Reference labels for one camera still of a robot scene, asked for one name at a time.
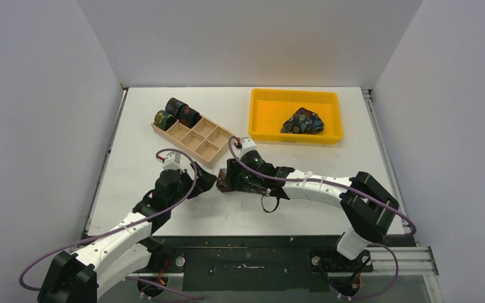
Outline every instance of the table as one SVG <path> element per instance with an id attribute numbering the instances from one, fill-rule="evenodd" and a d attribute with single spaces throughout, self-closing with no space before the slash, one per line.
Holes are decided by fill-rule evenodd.
<path id="1" fill-rule="evenodd" d="M 155 185 L 162 170 L 155 159 L 161 148 L 173 147 L 153 132 L 151 123 L 168 99 L 176 97 L 238 136 L 248 136 L 251 87 L 130 88 L 100 187 L 88 220 L 88 235 L 98 235 L 119 223 Z M 332 177 L 372 174 L 391 193 L 390 178 L 360 88 L 289 87 L 290 90 L 335 92 L 339 99 L 344 138 L 332 146 L 258 142 L 267 162 Z M 226 154 L 207 171 L 217 175 L 231 158 Z M 155 235 L 340 235 L 350 226 L 341 209 L 307 200 L 282 200 L 274 213 L 264 213 L 261 196 L 221 193 L 213 189 L 185 201 Z M 272 209 L 274 198 L 265 198 Z M 389 234 L 404 234 L 395 217 Z"/>

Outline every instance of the purple cable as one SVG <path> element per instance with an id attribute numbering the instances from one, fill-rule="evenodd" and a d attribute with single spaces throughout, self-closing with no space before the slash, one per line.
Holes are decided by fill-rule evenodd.
<path id="1" fill-rule="evenodd" d="M 229 147 L 229 151 L 231 152 L 231 155 L 233 156 L 233 158 L 235 159 L 235 161 L 237 161 L 238 164 L 241 164 L 242 167 L 244 167 L 247 171 L 251 172 L 252 174 L 257 175 L 258 177 L 261 177 L 261 178 L 265 178 L 265 179 L 269 179 L 269 180 L 275 180 L 275 181 L 282 181 L 282 182 L 303 182 L 304 181 L 304 179 L 276 178 L 276 177 L 273 177 L 273 176 L 270 176 L 270 175 L 262 174 L 262 173 L 260 173 L 258 171 L 255 171 L 255 170 L 251 169 L 246 164 L 244 164 L 243 161 L 241 161 L 241 159 L 239 159 L 239 157 L 237 157 L 237 155 L 235 155 L 235 151 L 233 150 L 233 146 L 231 144 L 231 140 L 233 140 L 233 139 L 238 140 L 238 138 L 235 137 L 235 136 L 231 136 L 228 139 L 228 147 Z M 412 228 L 412 230 L 409 233 L 407 233 L 407 234 L 398 235 L 398 236 L 401 236 L 401 237 L 410 237 L 411 235 L 414 235 L 417 232 L 416 225 L 406 215 L 404 215 L 400 211 L 392 208 L 391 206 L 386 205 L 386 203 L 382 203 L 381 201 L 378 201 L 376 198 L 374 198 L 374 197 L 372 197 L 372 196 L 370 196 L 370 195 L 368 195 L 368 194 L 366 194 L 366 193 L 364 193 L 362 191 L 357 190 L 356 188 L 352 188 L 350 186 L 346 186 L 346 185 L 343 185 L 343 184 L 340 184 L 340 183 L 336 183 L 336 182 L 332 182 L 332 181 L 328 181 L 328 180 L 321 180 L 321 179 L 315 179 L 315 178 L 308 178 L 308 179 L 306 179 L 306 182 L 318 182 L 318 183 L 321 183 L 322 182 L 324 184 L 328 184 L 328 185 L 336 186 L 336 187 L 341 187 L 341 188 L 346 189 L 348 191 L 352 191 L 353 193 L 357 194 L 358 196 L 362 196 L 363 198 L 367 198 L 368 200 L 370 200 L 371 202 L 377 204 L 378 206 L 384 207 L 386 210 L 389 210 L 390 212 L 392 212 L 392 213 L 396 214 L 397 216 L 403 218 L 406 222 L 408 222 L 408 224 L 410 224 L 410 227 Z"/>
<path id="2" fill-rule="evenodd" d="M 146 217 L 144 219 L 141 219 L 141 220 L 138 220 L 137 222 L 133 222 L 131 224 L 128 224 L 124 227 L 119 227 L 118 229 L 114 229 L 114 230 L 110 230 L 104 234 L 100 234 L 100 235 L 96 235 L 96 236 L 93 236 L 93 237 L 90 237 L 90 238 L 87 238 L 87 239 L 83 239 L 83 240 L 80 240 L 80 241 L 76 241 L 74 243 L 70 243 L 70 244 L 67 244 L 65 246 L 61 246 L 59 248 L 55 248 L 53 249 L 52 251 L 49 251 L 47 253 L 45 253 L 44 255 L 42 255 L 41 257 L 37 258 L 36 260 L 34 260 L 32 263 L 30 263 L 20 274 L 20 278 L 19 278 L 19 283 L 20 283 L 20 286 L 27 289 L 27 290 L 32 290 L 34 292 L 39 292 L 40 291 L 40 287 L 34 287 L 34 286 L 30 286 L 30 285 L 27 285 L 25 283 L 25 281 L 23 281 L 25 279 L 25 275 L 27 274 L 27 272 L 33 268 L 36 264 L 38 264 L 40 261 L 42 261 L 43 259 L 55 254 L 55 253 L 58 253 L 60 251 L 63 251 L 64 249 L 67 249 L 67 248 L 71 248 L 71 247 L 75 247 L 75 246 L 79 246 L 79 245 L 82 245 L 82 244 L 86 244 L 86 243 L 91 243 L 91 242 L 94 242 L 96 240 L 99 240 L 101 238 L 104 238 L 104 237 L 107 237 L 109 235 L 113 235 L 113 234 L 116 234 L 117 232 L 121 232 L 122 230 L 124 229 L 128 229 L 130 227 L 133 227 L 135 225 L 138 225 L 138 224 L 141 224 L 143 222 L 146 222 L 148 220 L 151 220 L 153 218 L 156 218 L 158 216 L 161 216 L 163 215 L 164 213 L 167 213 L 168 211 L 171 211 L 173 210 L 175 207 L 177 207 L 178 205 L 180 205 L 181 203 L 183 203 L 183 201 L 185 201 L 185 199 L 192 193 L 192 191 L 194 190 L 194 187 L 196 186 L 196 180 L 198 178 L 198 168 L 196 167 L 194 161 L 192 160 L 192 158 L 187 155 L 186 153 L 184 153 L 183 151 L 181 150 L 177 150 L 175 148 L 164 148 L 162 150 L 159 150 L 156 154 L 155 154 L 155 157 L 159 156 L 159 154 L 163 153 L 163 152 L 176 152 L 176 153 L 180 153 L 181 155 L 185 156 L 190 162 L 191 162 L 191 166 L 194 170 L 194 180 L 193 180 L 193 183 L 191 185 L 191 188 L 189 189 L 189 191 L 185 194 L 185 196 L 183 196 L 183 198 L 181 198 L 181 200 L 179 200 L 176 204 L 156 213 L 156 214 L 153 214 L 149 217 Z"/>
<path id="3" fill-rule="evenodd" d="M 386 249 L 387 251 L 389 251 L 390 254 L 392 254 L 393 260 L 395 261 L 395 276 L 393 277 L 393 280 L 388 284 L 388 286 L 386 286 L 383 290 L 380 290 L 379 292 L 375 292 L 374 294 L 370 294 L 370 295 L 362 295 L 361 297 L 351 297 L 350 298 L 351 300 L 363 300 L 363 299 L 371 299 L 371 298 L 377 297 L 377 296 L 379 296 L 381 294 L 384 294 L 388 290 L 390 290 L 397 283 L 397 279 L 398 279 L 398 260 L 397 260 L 397 256 L 395 255 L 395 253 L 389 247 L 387 247 L 384 244 L 371 243 L 371 244 L 369 244 L 369 246 L 371 246 L 371 247 L 382 247 L 383 249 Z M 332 289 L 335 292 L 338 293 L 338 291 L 335 290 L 335 288 L 333 286 L 332 286 Z M 341 295 L 341 298 L 348 299 L 349 297 L 347 297 L 345 295 Z"/>
<path id="4" fill-rule="evenodd" d="M 154 286 L 154 287 L 157 287 L 157 288 L 160 288 L 162 290 L 167 290 L 169 292 L 173 292 L 174 294 L 177 294 L 177 295 L 182 295 L 183 297 L 187 297 L 189 299 L 192 299 L 192 300 L 205 300 L 204 297 L 197 297 L 195 295 L 189 295 L 187 293 L 184 293 L 182 291 L 179 291 L 179 290 L 176 290 L 176 289 L 173 289 L 173 288 L 168 288 L 164 285 L 161 285 L 159 283 L 155 283 L 153 281 L 150 281 L 150 280 L 146 280 L 146 279 L 142 279 L 142 278 L 138 278 L 137 276 L 128 276 L 126 278 L 126 280 L 134 280 L 134 281 L 139 281 L 139 282 L 143 282 L 143 283 L 146 283 L 146 284 L 149 284 L 151 286 Z M 161 300 L 159 302 L 183 302 L 183 301 L 175 301 L 175 300 L 168 300 L 168 299 L 157 299 L 157 300 Z"/>

